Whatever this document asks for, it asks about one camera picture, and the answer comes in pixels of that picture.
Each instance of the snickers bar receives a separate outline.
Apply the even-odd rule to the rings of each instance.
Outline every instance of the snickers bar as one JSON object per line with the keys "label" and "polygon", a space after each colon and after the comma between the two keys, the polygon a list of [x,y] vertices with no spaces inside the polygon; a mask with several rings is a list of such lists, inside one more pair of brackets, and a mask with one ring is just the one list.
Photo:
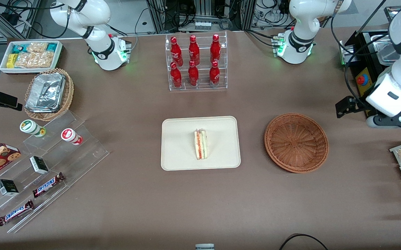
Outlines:
{"label": "snickers bar", "polygon": [[29,200],[26,204],[15,209],[10,214],[0,217],[0,226],[3,226],[4,224],[8,223],[13,218],[20,216],[24,212],[29,211],[31,209],[34,209],[34,203],[31,200]]}
{"label": "snickers bar", "polygon": [[55,186],[57,183],[61,182],[64,180],[64,176],[62,172],[54,176],[51,180],[46,182],[45,184],[41,185],[39,188],[35,189],[32,191],[34,193],[34,198],[37,198],[38,196],[42,195],[45,193],[47,190],[49,190],[51,187]]}

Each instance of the clear acrylic rack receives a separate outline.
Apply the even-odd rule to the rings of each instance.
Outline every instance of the clear acrylic rack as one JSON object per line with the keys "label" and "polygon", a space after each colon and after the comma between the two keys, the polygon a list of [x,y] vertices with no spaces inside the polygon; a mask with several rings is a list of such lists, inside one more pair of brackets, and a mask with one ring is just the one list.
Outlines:
{"label": "clear acrylic rack", "polygon": [[[210,86],[210,46],[213,41],[213,35],[219,35],[219,43],[221,44],[221,59],[219,60],[219,70],[221,74],[219,76],[218,87]],[[168,71],[168,83],[170,91],[183,91],[183,90],[220,90],[227,89],[228,87],[228,55],[227,55],[227,33],[226,32],[216,32],[216,33],[194,33],[196,35],[196,41],[199,45],[200,50],[200,64],[197,66],[199,70],[199,85],[193,87],[190,85],[188,77],[188,62],[190,61],[190,56],[188,53],[188,47],[190,46],[190,35],[185,33],[177,33],[166,35],[165,38],[165,54],[167,59],[167,71]],[[170,75],[170,63],[172,62],[171,57],[171,43],[170,38],[175,36],[177,38],[177,43],[182,49],[183,66],[179,67],[180,73],[182,74],[182,88],[177,89],[171,81]]]}
{"label": "clear acrylic rack", "polygon": [[[2,226],[1,228],[4,228],[7,233],[16,233],[20,230],[109,154],[105,147],[89,133],[83,123],[84,121],[71,111],[65,112],[44,126],[46,128],[45,136],[27,138],[18,147],[22,153],[19,160],[15,164],[7,166],[8,169],[1,171],[0,179],[13,180],[19,194],[8,197],[0,193],[0,217],[23,206],[29,200],[33,201],[35,207],[34,210],[26,212]],[[63,141],[60,133],[65,128],[75,130],[78,135],[83,137],[83,143],[73,145]],[[29,160],[33,155],[43,158],[49,169],[47,174],[42,175],[34,171]],[[66,179],[53,186],[45,194],[34,198],[32,191],[60,172]]]}

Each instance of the empty wicker basket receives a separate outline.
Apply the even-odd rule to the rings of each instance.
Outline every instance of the empty wicker basket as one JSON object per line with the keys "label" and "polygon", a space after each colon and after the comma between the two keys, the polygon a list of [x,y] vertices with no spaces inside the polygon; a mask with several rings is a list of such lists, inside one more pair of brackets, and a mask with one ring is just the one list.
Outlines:
{"label": "empty wicker basket", "polygon": [[321,126],[296,113],[274,118],[267,126],[264,142],[270,158],[294,173],[316,170],[326,161],[329,152],[329,141]]}

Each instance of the emergency stop button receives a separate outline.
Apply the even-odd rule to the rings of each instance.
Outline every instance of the emergency stop button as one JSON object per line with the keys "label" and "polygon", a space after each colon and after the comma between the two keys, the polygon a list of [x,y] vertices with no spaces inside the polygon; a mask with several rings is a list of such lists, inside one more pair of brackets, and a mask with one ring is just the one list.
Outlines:
{"label": "emergency stop button", "polygon": [[361,86],[365,86],[369,81],[369,77],[366,74],[362,74],[361,76],[357,77],[357,84]]}

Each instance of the sandwich slice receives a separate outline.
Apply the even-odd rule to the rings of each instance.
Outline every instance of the sandwich slice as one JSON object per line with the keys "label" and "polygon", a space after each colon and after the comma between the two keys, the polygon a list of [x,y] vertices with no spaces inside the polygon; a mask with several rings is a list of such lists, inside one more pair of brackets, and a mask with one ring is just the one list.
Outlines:
{"label": "sandwich slice", "polygon": [[194,131],[194,147],[196,149],[196,157],[198,160],[206,159],[207,152],[207,131],[204,129]]}

